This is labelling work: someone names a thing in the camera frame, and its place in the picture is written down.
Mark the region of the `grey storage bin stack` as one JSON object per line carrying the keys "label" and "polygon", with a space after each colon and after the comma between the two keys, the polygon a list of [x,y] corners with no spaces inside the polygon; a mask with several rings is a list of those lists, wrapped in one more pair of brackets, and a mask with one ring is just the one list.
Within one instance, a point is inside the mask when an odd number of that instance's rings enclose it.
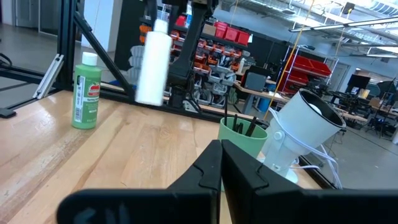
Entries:
{"label": "grey storage bin stack", "polygon": [[224,108],[236,74],[218,65],[194,63],[195,82],[193,97],[199,105]]}

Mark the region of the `large white paint bottle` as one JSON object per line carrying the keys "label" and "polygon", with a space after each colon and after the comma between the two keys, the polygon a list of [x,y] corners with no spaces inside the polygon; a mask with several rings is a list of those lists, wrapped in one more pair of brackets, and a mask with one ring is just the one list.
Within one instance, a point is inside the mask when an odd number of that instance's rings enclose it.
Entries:
{"label": "large white paint bottle", "polygon": [[167,33],[168,28],[168,22],[156,19],[153,31],[146,35],[135,95],[138,103],[152,106],[163,105],[172,46],[172,38]]}

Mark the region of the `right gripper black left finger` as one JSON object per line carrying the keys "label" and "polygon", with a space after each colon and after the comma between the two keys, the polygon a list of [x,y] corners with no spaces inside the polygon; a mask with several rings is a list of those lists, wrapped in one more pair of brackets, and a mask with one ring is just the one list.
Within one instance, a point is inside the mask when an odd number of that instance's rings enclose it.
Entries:
{"label": "right gripper black left finger", "polygon": [[213,140],[166,189],[85,189],[65,197],[58,224],[219,224],[223,148]]}

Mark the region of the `black paintbrush silver ferrule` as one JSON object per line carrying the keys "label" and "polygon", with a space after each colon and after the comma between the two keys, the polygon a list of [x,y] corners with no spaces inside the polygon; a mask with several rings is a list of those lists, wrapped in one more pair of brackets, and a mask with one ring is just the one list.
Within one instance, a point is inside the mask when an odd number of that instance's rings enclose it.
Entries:
{"label": "black paintbrush silver ferrule", "polygon": [[224,95],[224,125],[228,125],[228,92],[229,90],[227,89],[227,92]]}
{"label": "black paintbrush silver ferrule", "polygon": [[256,120],[257,120],[257,118],[253,117],[253,119],[251,120],[251,122],[249,124],[249,127],[246,130],[246,133],[245,133],[246,136],[248,136],[248,137],[252,136],[252,133],[256,127]]}

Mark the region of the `red bin rack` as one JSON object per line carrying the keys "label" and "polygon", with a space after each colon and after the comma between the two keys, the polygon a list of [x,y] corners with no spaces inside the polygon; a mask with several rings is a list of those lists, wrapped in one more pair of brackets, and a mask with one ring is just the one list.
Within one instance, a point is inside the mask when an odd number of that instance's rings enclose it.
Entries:
{"label": "red bin rack", "polygon": [[295,50],[288,48],[277,79],[277,90],[294,95],[300,88],[309,87],[316,82],[325,82],[331,77],[332,71],[320,58],[303,51],[298,46]]}

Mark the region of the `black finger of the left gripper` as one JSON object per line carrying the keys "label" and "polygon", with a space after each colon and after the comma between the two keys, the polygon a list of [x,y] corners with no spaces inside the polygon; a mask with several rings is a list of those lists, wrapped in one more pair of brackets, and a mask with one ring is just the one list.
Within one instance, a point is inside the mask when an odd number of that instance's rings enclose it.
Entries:
{"label": "black finger of the left gripper", "polygon": [[169,32],[171,32],[178,17],[186,13],[187,0],[169,0],[169,5],[171,5],[169,14]]}
{"label": "black finger of the left gripper", "polygon": [[154,24],[157,19],[157,0],[146,0],[146,4],[151,23]]}

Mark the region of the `wooden top workbench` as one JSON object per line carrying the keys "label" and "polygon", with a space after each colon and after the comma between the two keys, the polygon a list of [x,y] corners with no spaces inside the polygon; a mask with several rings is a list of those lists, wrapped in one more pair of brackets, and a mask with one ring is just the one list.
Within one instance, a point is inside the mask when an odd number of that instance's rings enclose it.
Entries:
{"label": "wooden top workbench", "polygon": [[260,92],[260,91],[254,91],[254,90],[244,88],[241,86],[240,81],[235,81],[234,87],[237,90],[248,94],[248,97],[244,101],[244,106],[243,106],[243,110],[242,110],[243,114],[249,114],[249,111],[251,110],[251,108],[253,106],[253,101],[254,101],[255,96],[257,96],[259,98],[270,99],[270,102],[269,102],[270,105],[274,101],[278,102],[278,103],[287,103],[290,100],[289,97],[283,97],[282,95],[280,95],[279,93],[276,93],[276,92],[272,92],[272,91],[271,92],[269,92],[269,91]]}

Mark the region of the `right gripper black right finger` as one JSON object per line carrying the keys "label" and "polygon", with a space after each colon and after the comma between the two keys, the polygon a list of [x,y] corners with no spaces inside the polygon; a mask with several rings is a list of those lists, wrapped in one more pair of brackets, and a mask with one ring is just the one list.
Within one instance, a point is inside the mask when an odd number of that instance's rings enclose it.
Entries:
{"label": "right gripper black right finger", "polygon": [[398,190],[311,190],[229,140],[222,179],[233,224],[398,224]]}

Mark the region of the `large green paint bottle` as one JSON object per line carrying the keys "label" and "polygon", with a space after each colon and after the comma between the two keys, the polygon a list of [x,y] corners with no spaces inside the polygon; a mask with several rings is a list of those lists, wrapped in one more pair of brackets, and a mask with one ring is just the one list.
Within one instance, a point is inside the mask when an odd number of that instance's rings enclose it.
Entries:
{"label": "large green paint bottle", "polygon": [[102,72],[97,61],[97,54],[83,52],[81,64],[75,66],[72,126],[77,129],[96,126]]}

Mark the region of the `white tilted pitcher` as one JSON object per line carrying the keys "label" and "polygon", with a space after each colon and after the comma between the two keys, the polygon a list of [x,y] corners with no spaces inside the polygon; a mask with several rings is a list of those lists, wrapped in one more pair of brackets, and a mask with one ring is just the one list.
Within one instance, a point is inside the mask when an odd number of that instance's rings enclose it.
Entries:
{"label": "white tilted pitcher", "polygon": [[300,89],[279,111],[269,109],[272,115],[266,129],[267,140],[261,152],[263,164],[293,183],[294,162],[314,153],[324,158],[331,168],[334,185],[342,189],[338,163],[326,153],[323,143],[346,127],[341,115],[319,96]]}

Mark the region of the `black shelf red bins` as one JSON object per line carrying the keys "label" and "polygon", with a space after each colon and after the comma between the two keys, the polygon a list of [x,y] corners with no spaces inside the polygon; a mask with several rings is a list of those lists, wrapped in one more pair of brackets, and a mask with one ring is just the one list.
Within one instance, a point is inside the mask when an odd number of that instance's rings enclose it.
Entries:
{"label": "black shelf red bins", "polygon": [[[141,32],[140,41],[145,42],[144,37],[152,28],[149,27],[150,20],[146,18],[140,19],[143,25],[139,26]],[[187,36],[187,27],[179,25],[187,25],[187,18],[180,16],[171,32],[172,38],[172,61],[176,59],[177,53],[182,52],[182,45]],[[244,50],[247,49],[250,34],[248,32],[232,28],[227,23],[215,22],[213,25],[205,24],[204,30],[200,35],[195,50],[194,70],[204,74],[210,73],[210,67],[218,67],[227,69],[232,72],[241,70],[240,62]]]}

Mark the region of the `silver aluminium bar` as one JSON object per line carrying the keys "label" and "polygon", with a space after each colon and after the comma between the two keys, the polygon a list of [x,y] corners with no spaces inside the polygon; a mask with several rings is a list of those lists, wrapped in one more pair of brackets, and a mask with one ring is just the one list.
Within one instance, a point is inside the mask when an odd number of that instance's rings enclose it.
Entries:
{"label": "silver aluminium bar", "polygon": [[63,67],[63,61],[64,55],[57,54],[55,56],[52,63],[48,67],[43,79],[41,80],[36,91],[34,92],[32,96],[33,98],[40,100],[48,95],[50,89],[52,88],[52,85],[55,82],[55,79],[57,78],[61,68]]}

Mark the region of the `green plastic cup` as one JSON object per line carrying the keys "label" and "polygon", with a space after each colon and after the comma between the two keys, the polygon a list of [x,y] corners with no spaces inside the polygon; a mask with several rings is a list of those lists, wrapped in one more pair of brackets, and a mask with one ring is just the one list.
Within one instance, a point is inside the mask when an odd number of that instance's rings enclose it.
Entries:
{"label": "green plastic cup", "polygon": [[[250,121],[238,118],[236,123],[236,132],[232,130],[234,117],[228,116],[228,125],[224,125],[224,118],[220,120],[220,127],[218,131],[219,140],[229,140],[242,150],[247,152],[254,158],[257,158],[265,141],[267,140],[266,130],[256,124],[256,127],[251,137],[245,135]],[[243,133],[238,133],[238,125],[244,123]]]}

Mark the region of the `grey equipment box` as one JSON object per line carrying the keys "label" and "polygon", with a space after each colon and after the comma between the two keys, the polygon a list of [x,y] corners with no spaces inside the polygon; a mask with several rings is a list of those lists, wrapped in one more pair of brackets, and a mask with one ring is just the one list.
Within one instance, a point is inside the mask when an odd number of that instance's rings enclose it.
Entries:
{"label": "grey equipment box", "polygon": [[264,91],[266,81],[267,81],[266,75],[254,72],[247,72],[244,75],[242,87],[248,90],[262,92]]}

